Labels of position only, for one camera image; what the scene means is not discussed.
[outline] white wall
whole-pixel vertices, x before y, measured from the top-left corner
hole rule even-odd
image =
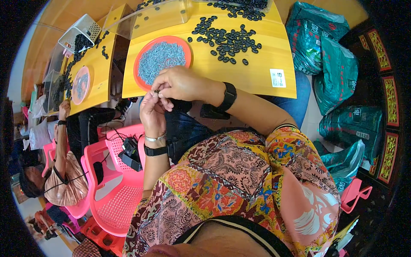
[[[45,7],[41,10],[37,18],[34,20],[34,23],[39,22],[44,9]],[[21,82],[23,80],[24,62],[35,28],[36,25],[32,25],[30,29],[27,31],[26,35],[24,36],[23,42],[21,43],[21,46],[18,49],[16,58],[14,59],[12,71],[10,73],[9,91],[7,92],[7,96],[11,101],[13,101],[13,113],[21,112]]]

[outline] red sticker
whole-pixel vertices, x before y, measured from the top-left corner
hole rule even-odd
[[[334,24],[332,24],[332,23],[329,23],[328,26],[330,27],[331,30],[335,30],[335,29],[337,28],[337,27],[336,27]]]

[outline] black watch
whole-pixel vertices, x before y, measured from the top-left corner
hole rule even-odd
[[[58,126],[60,125],[67,125],[67,121],[66,120],[59,120],[57,123]]]
[[[217,108],[222,111],[227,111],[231,108],[234,101],[237,99],[237,90],[233,84],[228,82],[223,82],[226,84],[226,92],[224,93],[224,100]]]
[[[165,153],[168,153],[168,147],[167,146],[163,146],[160,148],[148,148],[145,144],[144,144],[144,152],[147,156],[157,156],[157,155],[163,155]]]

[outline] hand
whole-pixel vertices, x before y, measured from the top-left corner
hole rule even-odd
[[[58,125],[54,124],[54,140],[58,139]]]
[[[158,138],[166,133],[164,113],[172,111],[173,107],[174,105],[168,99],[160,101],[158,93],[147,92],[140,105],[140,120],[147,137]]]
[[[175,66],[160,71],[151,90],[160,90],[162,102],[165,98],[208,102],[210,94],[215,92],[214,87],[221,87],[221,84],[223,83],[201,77],[184,66]]]
[[[66,118],[70,115],[70,101],[64,100],[59,107],[58,117],[59,120],[66,120]]]

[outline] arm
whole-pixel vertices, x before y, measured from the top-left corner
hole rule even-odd
[[[226,87],[222,82],[176,66],[160,72],[152,86],[152,90],[158,89],[162,101],[169,97],[186,101],[202,100],[217,107],[224,100]],[[295,125],[293,118],[283,109],[239,89],[237,99],[227,112],[266,136],[281,124]]]
[[[70,112],[70,102],[65,100],[60,104],[59,120],[66,120]],[[67,158],[67,130],[66,125],[58,126],[58,138],[55,151],[55,168],[64,179],[66,174],[66,158]]]
[[[166,140],[159,142],[145,141],[149,148],[159,148],[166,145]],[[150,196],[157,180],[170,169],[169,155],[167,153],[158,156],[145,156],[143,199]]]
[[[226,86],[213,81],[201,100],[218,107],[224,100]],[[281,124],[295,126],[294,119],[283,109],[256,95],[237,90],[237,99],[227,112],[267,136]]]
[[[140,120],[144,126],[145,135],[150,138],[158,138],[166,133],[165,111],[172,110],[172,103],[159,101],[158,93],[148,92],[140,106]],[[149,148],[160,148],[166,145],[166,139],[155,142],[145,141]],[[168,154],[158,156],[146,156],[144,167],[143,199],[150,196],[157,180],[170,169]]]

